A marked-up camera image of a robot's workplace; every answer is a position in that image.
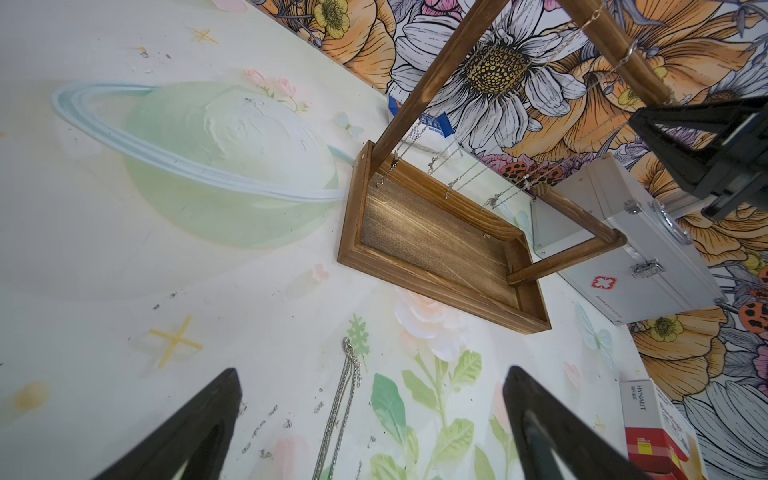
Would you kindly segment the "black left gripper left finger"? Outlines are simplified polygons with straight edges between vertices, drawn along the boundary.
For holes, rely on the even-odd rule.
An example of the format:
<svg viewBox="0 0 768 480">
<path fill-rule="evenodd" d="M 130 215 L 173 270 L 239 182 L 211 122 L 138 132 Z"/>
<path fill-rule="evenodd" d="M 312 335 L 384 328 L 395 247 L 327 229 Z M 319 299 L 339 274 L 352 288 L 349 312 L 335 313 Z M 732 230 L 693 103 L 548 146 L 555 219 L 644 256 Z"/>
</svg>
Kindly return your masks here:
<svg viewBox="0 0 768 480">
<path fill-rule="evenodd" d="M 242 399 L 238 372 L 223 370 L 99 479 L 217 479 Z"/>
</svg>

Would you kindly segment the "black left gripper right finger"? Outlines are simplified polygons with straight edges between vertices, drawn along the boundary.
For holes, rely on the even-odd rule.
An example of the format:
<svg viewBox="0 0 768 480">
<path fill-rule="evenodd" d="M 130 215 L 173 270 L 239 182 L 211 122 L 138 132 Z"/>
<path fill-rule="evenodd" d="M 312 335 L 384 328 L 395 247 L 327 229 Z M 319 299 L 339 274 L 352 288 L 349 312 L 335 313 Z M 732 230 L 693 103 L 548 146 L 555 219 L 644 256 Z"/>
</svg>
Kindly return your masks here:
<svg viewBox="0 0 768 480">
<path fill-rule="evenodd" d="M 519 366 L 509 368 L 503 398 L 526 479 L 646 479 Z"/>
</svg>

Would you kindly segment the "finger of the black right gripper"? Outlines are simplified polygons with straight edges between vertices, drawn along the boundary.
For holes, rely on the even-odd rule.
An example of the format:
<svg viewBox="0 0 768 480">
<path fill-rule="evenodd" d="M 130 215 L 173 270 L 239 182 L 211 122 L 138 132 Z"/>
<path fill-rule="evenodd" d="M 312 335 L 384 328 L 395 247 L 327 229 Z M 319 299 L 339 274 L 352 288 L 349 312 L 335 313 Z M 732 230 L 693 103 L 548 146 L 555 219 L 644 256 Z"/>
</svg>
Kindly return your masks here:
<svg viewBox="0 0 768 480">
<path fill-rule="evenodd" d="M 686 106 L 647 107 L 630 127 L 686 193 L 705 199 L 702 185 L 717 145 L 752 113 L 767 114 L 765 96 Z"/>
</svg>

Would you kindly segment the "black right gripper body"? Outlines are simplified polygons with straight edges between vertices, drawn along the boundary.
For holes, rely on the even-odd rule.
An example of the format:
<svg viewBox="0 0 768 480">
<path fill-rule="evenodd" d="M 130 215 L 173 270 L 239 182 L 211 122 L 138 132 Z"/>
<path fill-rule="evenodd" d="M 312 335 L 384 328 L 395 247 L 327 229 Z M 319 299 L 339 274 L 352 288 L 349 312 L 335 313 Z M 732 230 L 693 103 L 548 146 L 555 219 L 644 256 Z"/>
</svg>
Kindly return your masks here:
<svg viewBox="0 0 768 480">
<path fill-rule="evenodd" d="M 748 203 L 767 207 L 767 114 L 752 113 L 715 149 L 702 185 L 715 199 L 702 213 L 723 220 Z"/>
</svg>

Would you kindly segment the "wooden jewelry display stand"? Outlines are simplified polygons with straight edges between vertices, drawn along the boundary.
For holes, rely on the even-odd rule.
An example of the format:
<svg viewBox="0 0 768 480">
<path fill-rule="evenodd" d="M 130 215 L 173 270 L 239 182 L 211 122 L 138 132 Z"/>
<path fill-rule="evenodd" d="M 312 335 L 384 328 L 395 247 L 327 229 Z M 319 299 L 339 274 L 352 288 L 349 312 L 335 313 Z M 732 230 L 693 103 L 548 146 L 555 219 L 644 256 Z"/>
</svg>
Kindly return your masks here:
<svg viewBox="0 0 768 480">
<path fill-rule="evenodd" d="M 550 321 L 541 278 L 625 248 L 616 226 L 523 155 L 605 154 L 631 109 L 670 103 L 651 56 L 678 1 L 394 1 L 389 88 L 402 100 L 361 151 L 339 261 L 524 333 Z"/>
</svg>

